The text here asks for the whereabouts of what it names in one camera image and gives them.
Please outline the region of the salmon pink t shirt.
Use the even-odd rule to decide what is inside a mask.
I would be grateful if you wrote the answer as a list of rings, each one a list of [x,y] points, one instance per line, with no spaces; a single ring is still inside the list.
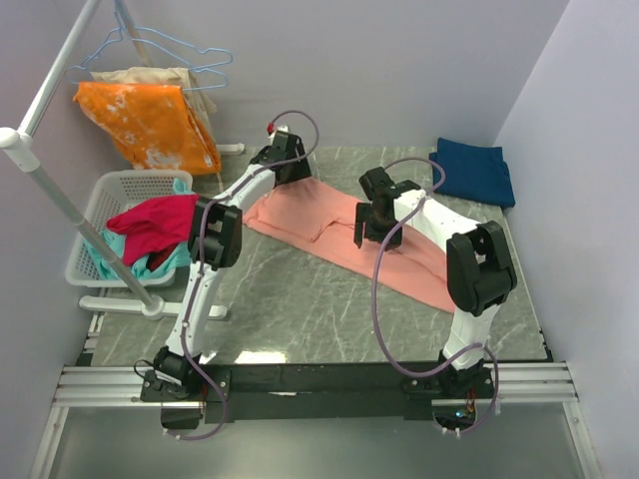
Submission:
[[[315,179],[275,188],[246,214],[250,229],[368,278],[379,244],[353,242],[357,199]],[[378,282],[437,309],[452,312],[444,252],[415,229],[402,229],[400,247],[383,255]]]

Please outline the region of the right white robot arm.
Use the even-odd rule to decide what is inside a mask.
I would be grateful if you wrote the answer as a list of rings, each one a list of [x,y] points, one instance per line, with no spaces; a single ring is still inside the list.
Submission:
[[[366,200],[355,207],[355,245],[378,243],[372,274],[378,276],[385,252],[402,243],[402,233],[413,228],[421,239],[433,242],[445,254],[446,287],[454,304],[448,339],[437,366],[415,372],[392,366],[419,381],[433,377],[443,394],[459,398],[493,375],[483,365],[492,321],[517,285],[517,276],[500,224],[480,224],[433,199],[417,183],[394,182],[377,167],[358,180]]]

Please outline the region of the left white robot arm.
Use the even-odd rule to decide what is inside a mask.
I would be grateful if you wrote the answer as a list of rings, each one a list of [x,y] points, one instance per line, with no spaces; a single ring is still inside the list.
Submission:
[[[270,143],[250,160],[225,191],[198,198],[188,247],[192,263],[182,305],[154,369],[176,400],[193,398],[200,387],[194,365],[203,351],[204,330],[225,273],[236,264],[243,245],[243,216],[275,187],[312,175],[300,136],[279,128]]]

